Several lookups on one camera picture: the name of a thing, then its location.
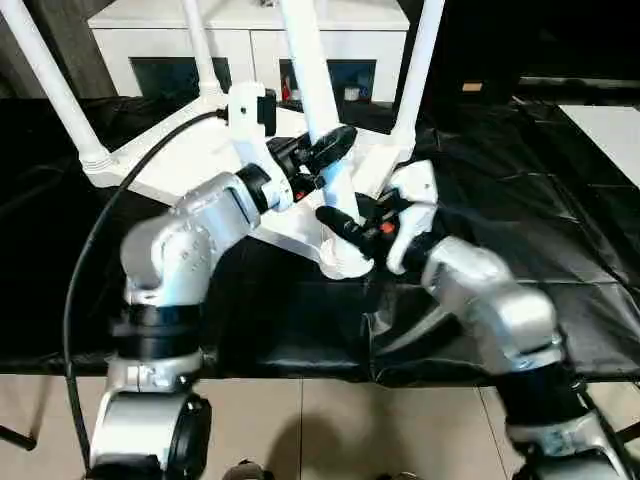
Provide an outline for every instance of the beige floor tile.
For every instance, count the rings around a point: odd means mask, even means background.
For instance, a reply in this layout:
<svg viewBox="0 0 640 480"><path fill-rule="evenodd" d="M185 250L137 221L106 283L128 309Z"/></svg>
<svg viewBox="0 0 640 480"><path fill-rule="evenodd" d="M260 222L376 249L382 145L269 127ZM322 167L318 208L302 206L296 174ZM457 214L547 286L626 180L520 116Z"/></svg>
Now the beige floor tile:
<svg viewBox="0 0 640 480"><path fill-rule="evenodd" d="M213 431L204 478L221 480L249 459L277 480L297 480L301 380L211 380L196 389L213 407Z"/></svg>
<svg viewBox="0 0 640 480"><path fill-rule="evenodd" d="M82 462L65 388L60 377L0 375L0 423L27 433L38 411L42 417L33 452L0 442L0 478L81 478ZM91 435L104 378L81 378L79 388ZM209 463L203 478L220 480L227 468L249 458L267 465L278 480L296 480L300 389L299 380L202 382L197 391L214 409Z"/></svg>
<svg viewBox="0 0 640 480"><path fill-rule="evenodd" d="M640 420L640 390L632 384L593 383L589 393L614 429L621 430ZM640 439L628 443L627 448L640 458Z"/></svg>
<svg viewBox="0 0 640 480"><path fill-rule="evenodd" d="M522 457L511 447L511 444L507 439L504 425L504 409L500 403L498 392L493 387L486 387L480 389L480 394L482 395L482 400L484 401L487 415L491 422L491 429L493 430L493 435L495 437L496 444L498 445L498 450L500 451L502 465L504 466L507 478L511 478L511 476L520 469L524 462Z"/></svg>
<svg viewBox="0 0 640 480"><path fill-rule="evenodd" d="M504 479L476 389L304 381L302 480L401 471L426 480Z"/></svg>
<svg viewBox="0 0 640 480"><path fill-rule="evenodd" d="M0 423L38 439L32 452L0 442L2 478L15 480L82 478L82 459L67 406L64 379L0 375ZM85 422L93 430L104 379L81 378Z"/></svg>

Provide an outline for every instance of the black plastic sheet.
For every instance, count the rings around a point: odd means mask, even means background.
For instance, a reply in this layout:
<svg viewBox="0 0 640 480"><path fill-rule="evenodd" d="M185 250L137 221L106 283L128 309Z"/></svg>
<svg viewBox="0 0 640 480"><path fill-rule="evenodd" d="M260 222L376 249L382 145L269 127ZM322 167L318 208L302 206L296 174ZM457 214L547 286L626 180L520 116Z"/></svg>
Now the black plastic sheet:
<svg viewBox="0 0 640 480"><path fill-rule="evenodd" d="M0 291L5 302L20 305L19 313L4 315L0 369L60 373L64 291L109 193L88 184L45 102L0 105L11 133L5 151L27 143L25 159L10 159L12 174L35 179L0 197ZM111 99L85 108L114 148L177 106ZM382 131L393 122L388 112L363 106L345 110L343 119ZM494 250L520 281L550 295L585 376L639 377L637 189L557 109L469 107L445 124L437 133L421 124L415 152L436 171L438 233ZM45 179L30 173L50 166L57 170ZM28 202L15 201L24 194ZM92 255L74 315L81 373L104 372L111 349L109 321L122 307L122 236L161 211L156 202L127 195ZM455 321L381 353L433 306L415 274L376 270L330 281L315 264L249 238L228 252L211 282L202 334L205 375L304 375L390 386L490 381L473 339Z"/></svg>

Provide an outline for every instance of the white mounting plate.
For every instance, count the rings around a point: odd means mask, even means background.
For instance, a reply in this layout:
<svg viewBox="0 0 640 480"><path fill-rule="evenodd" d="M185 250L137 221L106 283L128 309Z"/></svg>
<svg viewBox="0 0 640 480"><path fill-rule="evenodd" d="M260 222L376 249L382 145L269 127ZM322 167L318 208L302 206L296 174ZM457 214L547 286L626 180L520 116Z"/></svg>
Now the white mounting plate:
<svg viewBox="0 0 640 480"><path fill-rule="evenodd" d="M118 185L133 166L154 144L171 130L190 118L211 111L226 100L216 99L215 105L198 98L134 140L112 153L114 162L100 172L87 172L97 187ZM302 113L277 109L278 137L297 137L307 131ZM390 143L388 135L358 129L349 168L360 165L372 145ZM242 168L225 122L216 118L204 120L173 139L133 182L130 190L173 205L188 190L217 174ZM314 192L285 212L267 212L261 226L251 235L277 247L289 250L314 262L320 261L323 227L316 220L315 209L324 204L322 192Z"/></svg>

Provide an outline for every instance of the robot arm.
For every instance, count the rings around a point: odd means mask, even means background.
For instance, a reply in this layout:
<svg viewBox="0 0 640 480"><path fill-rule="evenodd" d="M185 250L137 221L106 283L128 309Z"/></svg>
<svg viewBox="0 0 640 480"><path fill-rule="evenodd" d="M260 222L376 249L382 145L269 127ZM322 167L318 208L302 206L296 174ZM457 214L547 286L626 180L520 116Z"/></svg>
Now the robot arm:
<svg viewBox="0 0 640 480"><path fill-rule="evenodd" d="M477 342L507 414L507 435L526 459L516 478L635 478L626 451L576 388L549 298L518 284L495 253L458 238L438 241L425 234L433 217L429 205L408 201L397 186L391 187L362 225L330 207L316 211L318 220L365 257L385 262L394 273L421 272L422 286L438 301L437 315L387 350L428 334L455 315ZM407 215L412 211L418 213Z"/></svg>
<svg viewBox="0 0 640 480"><path fill-rule="evenodd" d="M250 95L243 98L246 103ZM230 103L231 122L244 115L242 108ZM247 115L261 117L256 109ZM256 129L245 143L269 158L252 163L244 157L241 170L190 191L164 215L136 226L122 244L128 306L112 327L116 355L91 442L92 478L123 478L118 475L131 471L195 479L205 468L211 406L192 386L202 366L198 332L210 277L222 255L258 227L261 214L321 188L322 170L356 137L344 126L314 146L305 135L267 146L264 133L264 151Z"/></svg>

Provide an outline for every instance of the white robotic frame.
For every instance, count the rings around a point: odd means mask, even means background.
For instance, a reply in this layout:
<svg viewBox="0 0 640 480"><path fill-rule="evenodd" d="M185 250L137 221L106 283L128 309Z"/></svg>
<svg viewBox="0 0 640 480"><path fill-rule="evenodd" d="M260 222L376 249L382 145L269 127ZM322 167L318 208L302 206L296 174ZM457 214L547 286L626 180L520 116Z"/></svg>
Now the white robotic frame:
<svg viewBox="0 0 640 480"><path fill-rule="evenodd" d="M0 0L0 11L78 149L85 173L97 187L119 184L151 146L185 121L227 104L230 111L233 104L242 109L245 100L247 104L255 100L255 89L260 89L255 84L234 85L229 95L222 92L214 74L197 0L182 0L182 3L198 71L199 97L123 147L109 152L80 109L23 1ZM400 110L391 134L359 130L356 145L346 158L324 172L326 186L322 192L315 192L287 211L269 212L252 236L317 262L330 278L358 277L369 271L372 262L324 228L313 212L324 203L359 218L354 193L377 198L395 165L411 156L416 118L444 3L444 0L424 1ZM315 143L336 128L339 120L313 0L281 0L280 4L304 115L278 108L276 134L297 137L308 130ZM253 147L247 148L247 142ZM255 124L230 121L227 126L216 118L203 121L167 145L131 189L173 205L207 179L255 162L251 155L264 154L265 148L259 145L264 142L264 131ZM422 177L430 180L427 195L435 205L437 191L430 164L424 162L423 168Z"/></svg>

